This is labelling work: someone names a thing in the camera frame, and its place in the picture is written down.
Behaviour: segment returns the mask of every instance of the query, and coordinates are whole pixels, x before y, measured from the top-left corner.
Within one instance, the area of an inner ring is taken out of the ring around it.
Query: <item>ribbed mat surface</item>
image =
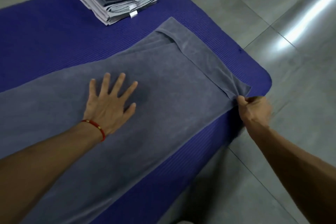
[[[107,58],[170,16],[194,32],[241,81],[265,95],[271,78],[190,0],[156,5],[106,27],[78,0],[31,0],[0,10],[0,92],[50,72]],[[92,223],[154,224],[240,125],[237,110],[203,129]]]

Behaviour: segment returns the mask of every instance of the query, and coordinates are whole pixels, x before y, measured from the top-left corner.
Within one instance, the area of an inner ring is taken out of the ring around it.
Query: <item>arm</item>
[[[310,223],[336,222],[336,168],[309,154],[268,126],[264,97],[238,99],[239,114],[281,183]]]
[[[124,79],[125,74],[121,74],[108,94],[110,74],[105,74],[99,96],[96,95],[95,80],[90,82],[83,119],[95,121],[107,135],[114,133],[135,112],[134,103],[124,112],[124,103],[137,87],[137,82],[117,97]],[[98,128],[80,122],[64,133],[1,159],[0,223],[18,223],[57,178],[102,138]]]

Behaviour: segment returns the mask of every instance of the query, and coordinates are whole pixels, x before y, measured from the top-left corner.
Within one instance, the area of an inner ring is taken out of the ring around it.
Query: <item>red string bracelet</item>
[[[103,135],[103,140],[102,140],[102,141],[105,140],[105,137],[106,137],[106,136],[105,136],[105,133],[104,133],[103,129],[102,129],[97,123],[95,123],[93,120],[82,120],[82,121],[88,122],[88,123],[94,125],[96,128],[98,128],[98,129],[100,130],[101,134]]]

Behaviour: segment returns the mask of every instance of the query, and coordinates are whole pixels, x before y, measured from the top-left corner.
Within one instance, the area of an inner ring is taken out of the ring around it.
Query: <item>person's left hand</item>
[[[138,82],[133,82],[125,93],[118,98],[118,92],[124,82],[125,74],[120,74],[111,93],[108,94],[110,78],[109,73],[104,75],[99,96],[96,93],[96,80],[91,79],[89,99],[83,117],[83,120],[96,122],[106,135],[114,133],[134,114],[136,104],[131,104],[125,112],[124,104],[138,85]]]

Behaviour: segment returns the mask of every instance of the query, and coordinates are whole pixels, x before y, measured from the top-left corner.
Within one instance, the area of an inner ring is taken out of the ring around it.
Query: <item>floor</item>
[[[0,0],[0,8],[25,0]],[[336,165],[336,0],[192,0],[273,79],[272,128]],[[159,224],[308,223],[243,132]]]

